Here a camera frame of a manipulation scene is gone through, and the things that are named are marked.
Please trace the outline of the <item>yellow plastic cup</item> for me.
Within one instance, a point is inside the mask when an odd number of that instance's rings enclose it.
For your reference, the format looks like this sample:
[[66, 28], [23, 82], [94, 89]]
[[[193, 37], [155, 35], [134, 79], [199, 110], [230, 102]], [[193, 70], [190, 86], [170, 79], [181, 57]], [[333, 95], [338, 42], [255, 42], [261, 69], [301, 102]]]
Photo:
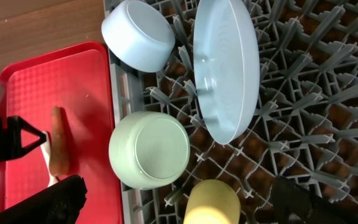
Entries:
[[191, 190], [184, 224], [238, 224], [241, 203], [231, 186], [220, 180], [204, 180]]

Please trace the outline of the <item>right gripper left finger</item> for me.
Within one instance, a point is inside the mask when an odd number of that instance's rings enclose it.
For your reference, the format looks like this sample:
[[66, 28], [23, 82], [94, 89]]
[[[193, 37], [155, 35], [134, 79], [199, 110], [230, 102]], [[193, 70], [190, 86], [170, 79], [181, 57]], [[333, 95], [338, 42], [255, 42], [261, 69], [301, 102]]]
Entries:
[[0, 212], [0, 224], [75, 223], [86, 193], [84, 178], [71, 175]]

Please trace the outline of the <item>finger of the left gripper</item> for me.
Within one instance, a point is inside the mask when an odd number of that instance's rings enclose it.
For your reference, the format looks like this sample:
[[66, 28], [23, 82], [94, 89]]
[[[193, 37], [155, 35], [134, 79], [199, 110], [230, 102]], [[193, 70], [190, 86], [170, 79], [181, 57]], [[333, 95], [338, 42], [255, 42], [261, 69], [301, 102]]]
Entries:
[[47, 135], [33, 127], [20, 116], [7, 118], [9, 159], [18, 159], [41, 146]]

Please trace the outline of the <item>mint green bowl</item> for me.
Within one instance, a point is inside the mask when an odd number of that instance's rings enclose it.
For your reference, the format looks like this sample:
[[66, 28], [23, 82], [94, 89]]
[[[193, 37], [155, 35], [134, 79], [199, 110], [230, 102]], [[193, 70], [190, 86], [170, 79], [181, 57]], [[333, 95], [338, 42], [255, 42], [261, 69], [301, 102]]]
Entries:
[[119, 180], [150, 190], [176, 181], [190, 160], [190, 140], [173, 116], [138, 111], [117, 123], [109, 141], [109, 160]]

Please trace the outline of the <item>orange carrot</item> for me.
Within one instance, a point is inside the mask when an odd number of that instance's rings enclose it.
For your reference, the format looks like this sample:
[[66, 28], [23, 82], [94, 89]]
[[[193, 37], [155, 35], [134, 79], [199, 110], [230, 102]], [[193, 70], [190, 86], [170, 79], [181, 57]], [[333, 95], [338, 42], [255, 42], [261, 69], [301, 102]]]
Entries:
[[62, 110], [58, 106], [52, 108], [51, 124], [52, 143], [49, 163], [50, 171], [53, 176], [67, 175], [70, 171], [70, 158], [62, 119]]

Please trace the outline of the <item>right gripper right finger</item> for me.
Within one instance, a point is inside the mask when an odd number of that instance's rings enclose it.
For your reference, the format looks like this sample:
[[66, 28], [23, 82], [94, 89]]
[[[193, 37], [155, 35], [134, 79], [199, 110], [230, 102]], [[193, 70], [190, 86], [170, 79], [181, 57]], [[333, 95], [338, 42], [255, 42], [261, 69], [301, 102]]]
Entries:
[[270, 191], [270, 201], [278, 223], [291, 223], [292, 215], [296, 223], [358, 223], [358, 215], [349, 213], [334, 201], [349, 196], [349, 187], [339, 188], [339, 194], [326, 200], [304, 187], [282, 176], [277, 176]]

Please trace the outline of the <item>light blue bowl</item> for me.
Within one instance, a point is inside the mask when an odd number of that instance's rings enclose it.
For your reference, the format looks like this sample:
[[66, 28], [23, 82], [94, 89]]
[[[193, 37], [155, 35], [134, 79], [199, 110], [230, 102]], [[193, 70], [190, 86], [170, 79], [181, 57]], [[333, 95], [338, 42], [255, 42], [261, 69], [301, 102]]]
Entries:
[[161, 70], [175, 45], [173, 30], [154, 7], [136, 0], [121, 2], [102, 22], [111, 52], [141, 72]]

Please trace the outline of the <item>white plastic spoon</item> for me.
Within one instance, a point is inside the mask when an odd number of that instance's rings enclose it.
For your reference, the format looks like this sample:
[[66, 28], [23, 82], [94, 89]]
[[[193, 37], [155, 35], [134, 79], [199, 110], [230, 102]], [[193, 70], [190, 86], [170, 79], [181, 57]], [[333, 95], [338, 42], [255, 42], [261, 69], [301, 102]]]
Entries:
[[47, 166], [47, 172], [48, 172], [48, 176], [49, 176], [48, 187], [50, 187], [50, 186], [56, 184], [58, 182], [58, 179], [57, 179], [57, 177], [53, 176], [50, 171], [50, 165], [49, 165], [50, 156], [51, 156], [50, 139], [49, 139], [48, 132], [43, 131], [43, 133], [46, 135], [46, 141], [40, 146], [40, 148], [42, 150], [45, 164]]

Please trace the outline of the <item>light blue plate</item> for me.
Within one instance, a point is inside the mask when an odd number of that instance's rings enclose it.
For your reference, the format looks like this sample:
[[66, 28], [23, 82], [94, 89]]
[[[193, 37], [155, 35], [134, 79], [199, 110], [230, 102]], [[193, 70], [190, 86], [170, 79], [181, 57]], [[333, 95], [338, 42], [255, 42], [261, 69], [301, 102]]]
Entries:
[[243, 1], [200, 1], [193, 56], [204, 123], [217, 143], [228, 144], [249, 127], [260, 86], [258, 42]]

